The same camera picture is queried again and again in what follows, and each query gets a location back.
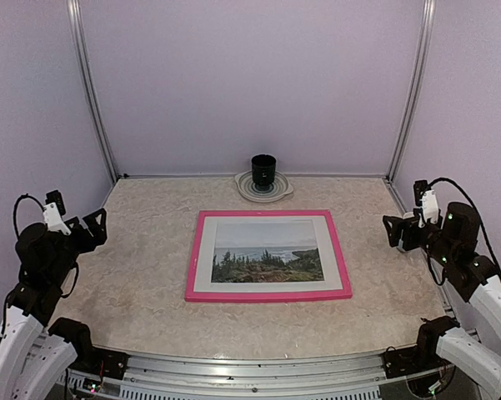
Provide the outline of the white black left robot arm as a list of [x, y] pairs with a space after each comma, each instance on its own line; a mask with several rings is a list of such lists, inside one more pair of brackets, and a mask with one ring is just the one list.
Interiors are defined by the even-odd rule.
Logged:
[[5, 298], [0, 326], [0, 399], [44, 399], [73, 364], [103, 370], [88, 325], [53, 314], [68, 297], [68, 276], [79, 274], [78, 257], [107, 241], [106, 217], [100, 208], [65, 221], [51, 202], [43, 206], [43, 222], [19, 233], [19, 280]]

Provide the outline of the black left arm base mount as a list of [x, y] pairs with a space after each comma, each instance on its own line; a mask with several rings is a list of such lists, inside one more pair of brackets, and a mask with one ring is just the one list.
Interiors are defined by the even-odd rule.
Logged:
[[87, 355], [78, 356], [69, 368], [100, 378], [123, 380], [128, 359], [129, 355], [125, 352], [94, 347]]

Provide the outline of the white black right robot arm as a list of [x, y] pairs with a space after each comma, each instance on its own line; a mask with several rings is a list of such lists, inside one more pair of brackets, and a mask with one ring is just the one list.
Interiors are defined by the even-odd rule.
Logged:
[[[488, 257], [476, 251], [480, 216], [468, 204], [451, 202], [437, 222], [422, 215], [383, 217], [388, 242], [403, 251], [423, 250], [440, 264], [462, 300], [489, 323], [501, 341], [501, 274]], [[453, 364], [493, 399], [501, 399], [501, 357], [485, 347], [449, 316], [428, 320], [418, 330], [417, 342], [388, 352], [390, 378]]]

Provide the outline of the landscape photo print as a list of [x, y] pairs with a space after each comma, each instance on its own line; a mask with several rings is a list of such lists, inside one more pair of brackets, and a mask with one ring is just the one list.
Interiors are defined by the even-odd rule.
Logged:
[[324, 280], [311, 221], [221, 222], [212, 283], [290, 283]]

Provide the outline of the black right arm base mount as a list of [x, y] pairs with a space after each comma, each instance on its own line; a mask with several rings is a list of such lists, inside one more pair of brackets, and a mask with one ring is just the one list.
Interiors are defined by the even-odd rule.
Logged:
[[412, 376], [432, 370], [448, 369], [448, 363], [437, 355], [422, 358], [416, 346], [388, 347], [382, 354], [387, 379]]

